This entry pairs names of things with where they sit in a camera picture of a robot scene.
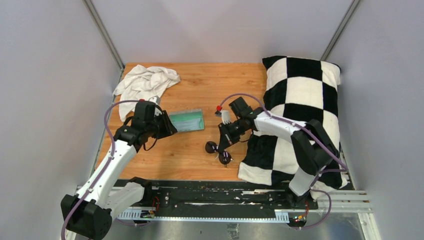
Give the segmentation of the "black sunglasses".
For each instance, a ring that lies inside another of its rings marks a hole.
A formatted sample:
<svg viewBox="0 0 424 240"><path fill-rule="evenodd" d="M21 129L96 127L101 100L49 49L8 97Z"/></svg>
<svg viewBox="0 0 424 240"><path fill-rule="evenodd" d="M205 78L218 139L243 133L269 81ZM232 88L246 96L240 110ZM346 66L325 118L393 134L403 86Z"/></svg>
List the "black sunglasses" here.
<svg viewBox="0 0 424 240"><path fill-rule="evenodd" d="M229 152L226 150L218 150L218 145L213 141L207 141L205 144L205 151L208 154L216 154L216 159L219 160L219 162L227 167L227 165L233 160L232 156Z"/></svg>

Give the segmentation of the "grey glasses case green lining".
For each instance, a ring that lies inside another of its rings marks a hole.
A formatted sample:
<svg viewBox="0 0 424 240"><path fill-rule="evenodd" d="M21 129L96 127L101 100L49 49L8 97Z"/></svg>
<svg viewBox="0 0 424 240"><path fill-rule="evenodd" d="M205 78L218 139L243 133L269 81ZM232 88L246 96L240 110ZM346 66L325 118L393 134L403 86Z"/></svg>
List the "grey glasses case green lining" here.
<svg viewBox="0 0 424 240"><path fill-rule="evenodd" d="M205 129L201 108L174 111L168 115L178 133L197 132Z"/></svg>

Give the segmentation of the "light blue lens cloth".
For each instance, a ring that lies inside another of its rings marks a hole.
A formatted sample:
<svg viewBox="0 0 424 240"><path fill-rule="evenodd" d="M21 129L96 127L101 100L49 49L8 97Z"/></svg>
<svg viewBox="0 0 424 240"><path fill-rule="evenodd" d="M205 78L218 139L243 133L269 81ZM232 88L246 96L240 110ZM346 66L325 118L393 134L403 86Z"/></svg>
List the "light blue lens cloth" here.
<svg viewBox="0 0 424 240"><path fill-rule="evenodd" d="M173 125L179 132L190 132L201 130L201 119L195 118L185 121L174 121Z"/></svg>

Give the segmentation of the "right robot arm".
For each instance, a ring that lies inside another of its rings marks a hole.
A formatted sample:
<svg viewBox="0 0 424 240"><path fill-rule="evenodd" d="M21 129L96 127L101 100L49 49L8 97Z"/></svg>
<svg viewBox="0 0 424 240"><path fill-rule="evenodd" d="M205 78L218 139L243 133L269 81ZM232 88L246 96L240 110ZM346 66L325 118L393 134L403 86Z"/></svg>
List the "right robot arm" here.
<svg viewBox="0 0 424 240"><path fill-rule="evenodd" d="M216 107L215 115L222 120L218 126L219 143L210 144L205 150L208 153L218 153L223 165L231 161L226 149L238 143L240 137L249 130L268 133L291 143L298 169L289 182L290 191L285 195L285 201L292 209L298 209L305 203L305 195L312 190L319 176L325 173L324 169L332 161L337 162L343 169L347 168L318 120L290 120L271 113L263 104L252 109L247 105L244 96L243 93L237 94L238 98L229 104L236 121L231 121L229 112L224 110L221 104Z"/></svg>

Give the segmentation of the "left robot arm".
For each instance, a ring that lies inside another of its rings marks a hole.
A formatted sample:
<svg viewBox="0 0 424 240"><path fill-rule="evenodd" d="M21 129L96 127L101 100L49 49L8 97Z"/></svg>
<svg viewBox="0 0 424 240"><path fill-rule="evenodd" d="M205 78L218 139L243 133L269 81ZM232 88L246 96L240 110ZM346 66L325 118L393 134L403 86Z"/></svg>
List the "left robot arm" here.
<svg viewBox="0 0 424 240"><path fill-rule="evenodd" d="M152 185L148 180L134 177L122 189L111 193L126 165L149 138L159 140L174 135L177 130L167 112L160 107L160 97L134 100L135 112L115 133L106 127L110 148L88 181L74 194L65 195L60 207L64 223L60 237L68 232L102 240L119 214L134 203L142 207L153 201Z"/></svg>

